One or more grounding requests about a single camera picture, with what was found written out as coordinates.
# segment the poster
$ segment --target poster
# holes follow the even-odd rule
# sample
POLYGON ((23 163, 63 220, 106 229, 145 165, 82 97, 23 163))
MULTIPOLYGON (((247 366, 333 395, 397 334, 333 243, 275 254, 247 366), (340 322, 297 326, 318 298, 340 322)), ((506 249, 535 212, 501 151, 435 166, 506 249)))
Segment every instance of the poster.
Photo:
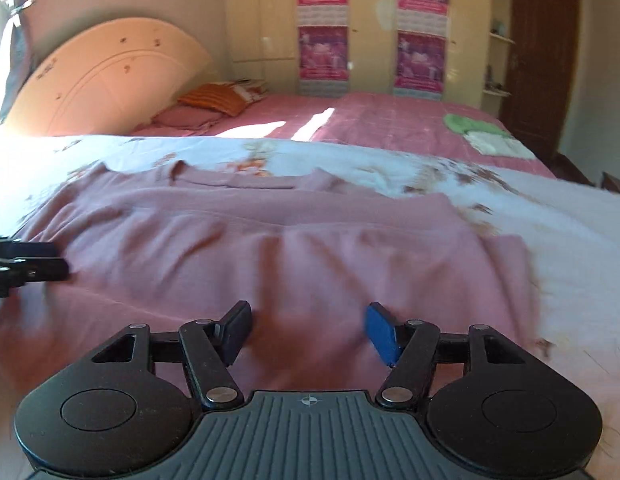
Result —
POLYGON ((397 0, 394 94, 439 100, 445 80, 449 0, 397 0))
POLYGON ((297 0, 299 94, 347 92, 347 0, 297 0))
POLYGON ((395 95, 435 98, 443 92, 444 76, 445 38, 399 32, 395 95))

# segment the white floral bedsheet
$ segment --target white floral bedsheet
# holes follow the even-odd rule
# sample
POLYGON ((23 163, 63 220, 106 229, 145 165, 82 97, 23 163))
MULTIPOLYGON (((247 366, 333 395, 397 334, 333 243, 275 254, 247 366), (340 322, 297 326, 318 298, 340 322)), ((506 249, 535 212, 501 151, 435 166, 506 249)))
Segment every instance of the white floral bedsheet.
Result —
POLYGON ((518 171, 320 142, 0 139, 0 234, 15 232, 59 185, 96 162, 133 172, 174 159, 263 175, 322 168, 397 198, 443 192, 479 231, 522 236, 540 297, 538 355, 599 405, 605 429, 588 470, 620 480, 620 196, 518 171))

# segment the gray ribbed plate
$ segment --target gray ribbed plate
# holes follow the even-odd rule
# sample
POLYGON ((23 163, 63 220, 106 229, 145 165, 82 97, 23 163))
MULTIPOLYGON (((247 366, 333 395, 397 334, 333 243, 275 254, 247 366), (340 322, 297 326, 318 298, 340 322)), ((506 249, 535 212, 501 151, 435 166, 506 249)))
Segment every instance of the gray ribbed plate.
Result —
MULTIPOLYGON (((55 479, 39 472, 34 480, 55 479)), ((479 480, 440 454, 416 420, 364 392, 256 392, 206 415, 189 441, 126 480, 479 480)), ((573 473, 561 480, 584 480, 573 473)))

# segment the curtain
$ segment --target curtain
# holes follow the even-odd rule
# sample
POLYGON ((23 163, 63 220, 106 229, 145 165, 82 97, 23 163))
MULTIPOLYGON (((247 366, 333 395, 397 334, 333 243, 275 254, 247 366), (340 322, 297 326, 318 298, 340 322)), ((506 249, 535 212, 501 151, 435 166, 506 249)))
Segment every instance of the curtain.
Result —
POLYGON ((34 69, 27 18, 21 12, 32 1, 0 0, 0 120, 34 69))

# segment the orange pillow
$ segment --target orange pillow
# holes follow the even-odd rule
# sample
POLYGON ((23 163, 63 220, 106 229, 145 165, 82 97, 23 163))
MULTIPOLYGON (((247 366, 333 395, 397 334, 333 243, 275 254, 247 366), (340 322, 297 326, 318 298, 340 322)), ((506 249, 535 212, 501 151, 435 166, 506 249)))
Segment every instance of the orange pillow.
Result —
POLYGON ((197 108, 217 110, 231 117, 236 117, 249 105, 232 89, 232 86, 215 84, 205 84, 195 88, 179 97, 177 101, 197 108))

